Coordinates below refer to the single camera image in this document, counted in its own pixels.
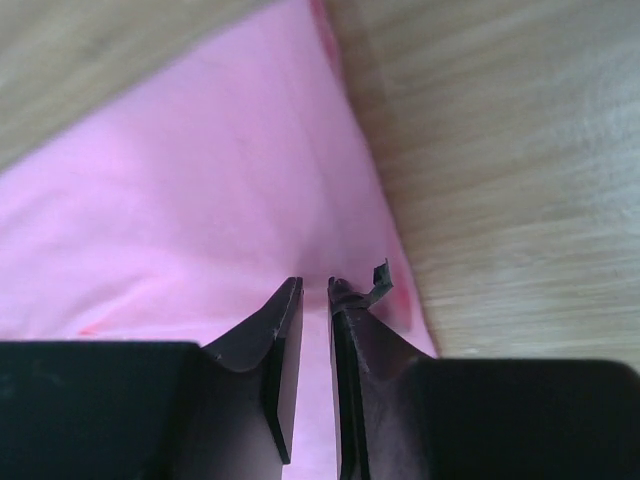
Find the pink t-shirt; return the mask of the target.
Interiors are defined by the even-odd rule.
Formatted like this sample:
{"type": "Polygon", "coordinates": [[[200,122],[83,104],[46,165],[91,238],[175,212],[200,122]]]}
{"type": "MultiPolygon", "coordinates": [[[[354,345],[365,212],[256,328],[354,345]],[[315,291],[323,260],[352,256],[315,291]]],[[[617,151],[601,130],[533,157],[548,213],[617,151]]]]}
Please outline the pink t-shirt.
{"type": "Polygon", "coordinates": [[[1,179],[5,339],[207,343],[303,279],[288,479],[337,475],[327,283],[382,263],[380,312],[432,352],[321,1],[208,38],[1,179]]]}

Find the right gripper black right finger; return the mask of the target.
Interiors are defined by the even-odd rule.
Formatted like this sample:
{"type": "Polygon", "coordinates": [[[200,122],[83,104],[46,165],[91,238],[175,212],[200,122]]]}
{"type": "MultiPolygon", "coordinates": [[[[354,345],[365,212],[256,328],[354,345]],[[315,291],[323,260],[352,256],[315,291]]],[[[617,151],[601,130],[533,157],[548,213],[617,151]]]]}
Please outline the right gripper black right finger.
{"type": "Polygon", "coordinates": [[[598,359],[435,359],[328,283],[341,479],[635,479],[639,375],[598,359]]]}

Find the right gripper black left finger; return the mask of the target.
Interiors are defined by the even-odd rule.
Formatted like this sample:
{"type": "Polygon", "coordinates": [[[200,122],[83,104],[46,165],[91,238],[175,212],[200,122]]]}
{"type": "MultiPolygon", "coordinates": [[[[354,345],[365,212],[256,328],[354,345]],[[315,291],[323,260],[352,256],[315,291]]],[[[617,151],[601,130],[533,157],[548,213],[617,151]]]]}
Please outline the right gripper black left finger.
{"type": "Polygon", "coordinates": [[[5,479],[278,479],[292,456],[303,282],[201,346],[5,341],[5,479]]]}

